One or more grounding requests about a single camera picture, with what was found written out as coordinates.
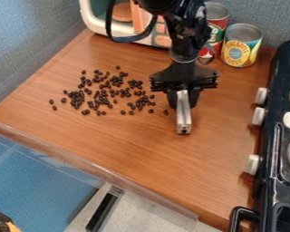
can label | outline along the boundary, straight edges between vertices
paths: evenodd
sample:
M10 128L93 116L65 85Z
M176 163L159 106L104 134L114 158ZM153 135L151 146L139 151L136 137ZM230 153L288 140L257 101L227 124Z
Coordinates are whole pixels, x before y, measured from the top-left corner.
M221 47L222 47L222 41L220 41L218 43L211 43L210 45L214 49L216 55L220 54ZM213 55L214 55L213 51L211 49L209 49L207 46L204 46L199 53L199 56L201 58L207 58L207 59L211 58Z
M230 66L248 67L256 61L260 45L261 40L243 43L225 38L221 57Z
M224 38L224 32L226 28L221 28L220 26L215 24L209 24L209 27L212 29L212 32L210 34L210 39L208 40L208 43L215 44L221 42Z
M220 56L222 42L227 28L228 17L221 20L208 20L208 26L212 29L208 43L214 48L216 57ZM214 54L204 46L199 54L201 58L210 58Z

black bar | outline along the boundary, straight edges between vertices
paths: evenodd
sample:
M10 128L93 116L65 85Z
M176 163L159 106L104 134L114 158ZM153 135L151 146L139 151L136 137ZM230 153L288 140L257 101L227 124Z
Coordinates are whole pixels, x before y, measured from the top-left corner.
M86 226L87 232L98 232L118 198L108 193Z

gray wall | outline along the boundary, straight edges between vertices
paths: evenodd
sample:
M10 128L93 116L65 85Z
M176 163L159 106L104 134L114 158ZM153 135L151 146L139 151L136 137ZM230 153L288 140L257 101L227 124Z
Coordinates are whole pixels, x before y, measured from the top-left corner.
M81 21L78 0L0 0L0 84Z
M277 47L290 40L290 0L214 0L225 5L231 23L249 23L264 33L264 44Z

white knob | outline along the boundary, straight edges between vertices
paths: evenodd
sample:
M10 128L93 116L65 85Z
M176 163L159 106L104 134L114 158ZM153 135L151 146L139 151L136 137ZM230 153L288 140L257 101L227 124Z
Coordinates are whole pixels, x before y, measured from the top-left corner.
M261 126L266 116L266 110L264 108L256 107L252 123L256 126Z
M255 176L256 172L258 170L259 160L260 160L259 156L249 155L248 161L246 164L245 173L248 173L249 175Z
M266 101L266 95L267 95L267 88L259 88L256 98L255 98L255 103L257 104L264 104Z
M283 117L283 124L290 129L290 112L286 112Z

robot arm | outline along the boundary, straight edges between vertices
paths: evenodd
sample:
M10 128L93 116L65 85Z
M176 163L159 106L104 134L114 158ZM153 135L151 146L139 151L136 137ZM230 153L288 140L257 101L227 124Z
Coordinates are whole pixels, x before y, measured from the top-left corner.
M204 0L134 0L140 7L153 14L152 20L142 34L130 37L111 35L112 8L110 1L106 17L106 31L114 42L127 43L150 35L162 15L172 41L170 57L172 65L151 75L151 90L167 94L169 106L177 110L178 133L189 134L191 129L190 109L197 105L200 92L217 88L218 73L196 66L198 52L210 38L207 11Z
M185 0L135 0L136 4L153 15L169 14Z

